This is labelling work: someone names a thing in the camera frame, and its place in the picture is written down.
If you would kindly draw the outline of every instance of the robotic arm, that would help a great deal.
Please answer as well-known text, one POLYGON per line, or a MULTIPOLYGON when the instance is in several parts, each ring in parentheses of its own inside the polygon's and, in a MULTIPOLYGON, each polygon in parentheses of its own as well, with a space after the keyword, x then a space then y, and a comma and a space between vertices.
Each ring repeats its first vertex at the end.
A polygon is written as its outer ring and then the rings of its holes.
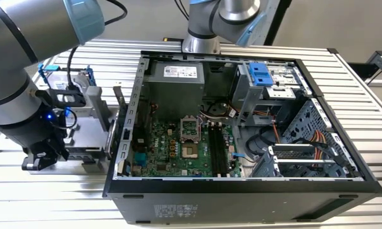
POLYGON ((66 160, 65 115, 54 115, 24 68, 104 31, 96 0, 0 0, 0 131, 28 154, 24 170, 66 160))
MULTIPOLYGON (((251 45, 264 17, 259 0, 191 0, 183 51, 219 53, 216 35, 251 45)), ((68 159, 65 112, 53 112, 64 107, 37 89, 24 68, 82 45, 104 28, 96 0, 0 0, 0 131, 28 154, 24 170, 68 159)))
POLYGON ((265 21, 260 0, 189 0, 188 36, 183 52, 219 54, 217 36, 249 46, 265 21))

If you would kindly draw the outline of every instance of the blue clip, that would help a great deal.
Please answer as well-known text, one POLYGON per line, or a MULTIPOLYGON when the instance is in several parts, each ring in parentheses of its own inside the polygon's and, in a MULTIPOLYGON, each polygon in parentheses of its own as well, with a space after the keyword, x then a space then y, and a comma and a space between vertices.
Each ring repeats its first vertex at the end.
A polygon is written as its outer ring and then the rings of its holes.
POLYGON ((236 156, 236 157, 244 157, 244 154, 232 153, 232 156, 236 156))
POLYGON ((136 153, 134 154, 134 161, 136 164, 141 167, 145 167, 146 155, 145 153, 136 153))
POLYGON ((89 75, 89 84, 90 84, 90 86, 96 86, 94 75, 93 75, 93 69, 90 68, 89 65, 88 65, 88 67, 86 67, 85 70, 86 70, 88 75, 89 75))
POLYGON ((56 72, 58 71, 61 68, 58 67, 58 65, 48 65, 44 70, 45 71, 50 71, 50 72, 56 72))
POLYGON ((44 83, 49 86, 49 83, 48 83, 48 80, 46 80, 46 76, 45 76, 45 71, 44 71, 42 67, 44 67, 44 64, 40 63, 38 64, 38 74, 40 74, 40 76, 41 76, 41 78, 44 80, 44 83))
POLYGON ((265 64, 249 63, 248 72, 253 78, 255 86, 272 86, 272 78, 269 76, 265 64))

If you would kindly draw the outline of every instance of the white label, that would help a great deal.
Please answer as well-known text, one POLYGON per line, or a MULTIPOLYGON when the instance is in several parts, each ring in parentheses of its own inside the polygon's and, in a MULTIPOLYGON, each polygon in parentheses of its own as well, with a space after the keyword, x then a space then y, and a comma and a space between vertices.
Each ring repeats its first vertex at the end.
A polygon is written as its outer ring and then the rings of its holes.
POLYGON ((53 84, 54 84, 54 89, 57 90, 66 89, 68 84, 64 81, 54 81, 53 84))
POLYGON ((233 118, 235 117, 235 114, 236 114, 236 111, 233 109, 231 109, 229 111, 229 117, 233 118))
POLYGON ((193 218, 197 211, 197 204, 184 205, 153 205, 155 216, 159 218, 193 218))
POLYGON ((164 77, 197 78, 196 67, 165 66, 164 77))

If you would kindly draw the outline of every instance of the aluminum extrusion table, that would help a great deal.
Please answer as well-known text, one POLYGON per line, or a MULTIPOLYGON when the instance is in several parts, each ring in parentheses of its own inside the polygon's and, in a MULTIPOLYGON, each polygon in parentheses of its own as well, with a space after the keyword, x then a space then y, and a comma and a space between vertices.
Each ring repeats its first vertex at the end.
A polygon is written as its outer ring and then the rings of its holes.
MULTIPOLYGON (((140 51, 179 52, 179 42, 138 42, 94 40, 77 49, 73 68, 90 65, 96 83, 102 87, 102 99, 116 106, 112 87, 118 85, 128 101, 140 51)), ((298 58, 308 69, 326 100, 352 143, 382 185, 382 102, 342 57, 327 49, 221 45, 224 55, 298 58)), ((46 61, 66 66, 69 52, 46 61)), ((40 88, 45 85, 37 74, 40 88)), ((126 226, 113 202, 102 200, 105 175, 30 175, 21 171, 25 155, 21 148, 0 134, 0 228, 138 227, 126 226)), ((382 228, 382 196, 342 213, 323 223, 156 225, 153 228, 382 228)))

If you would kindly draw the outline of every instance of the orange wire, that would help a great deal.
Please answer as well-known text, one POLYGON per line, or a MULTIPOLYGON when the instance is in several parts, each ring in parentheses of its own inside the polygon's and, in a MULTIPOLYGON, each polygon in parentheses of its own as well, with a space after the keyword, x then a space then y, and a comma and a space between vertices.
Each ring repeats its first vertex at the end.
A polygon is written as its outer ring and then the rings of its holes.
POLYGON ((276 143, 280 143, 279 134, 277 134, 277 131, 275 129, 275 124, 273 124, 273 117, 272 117, 272 130, 273 130, 276 143))
MULTIPOLYGON (((315 141, 318 142, 318 130, 315 130, 315 136, 316 136, 315 141)), ((316 149, 316 147, 314 148, 314 159, 315 160, 318 159, 318 149, 316 149)))
MULTIPOLYGON (((322 133, 320 131, 318 131, 318 132, 319 132, 319 134, 320 134, 320 136, 322 136, 322 138, 323 138, 323 143, 327 143, 326 137, 324 137, 323 133, 322 133)), ((322 158, 322 155, 323 155, 323 151, 319 150, 319 160, 320 160, 320 158, 322 158)))

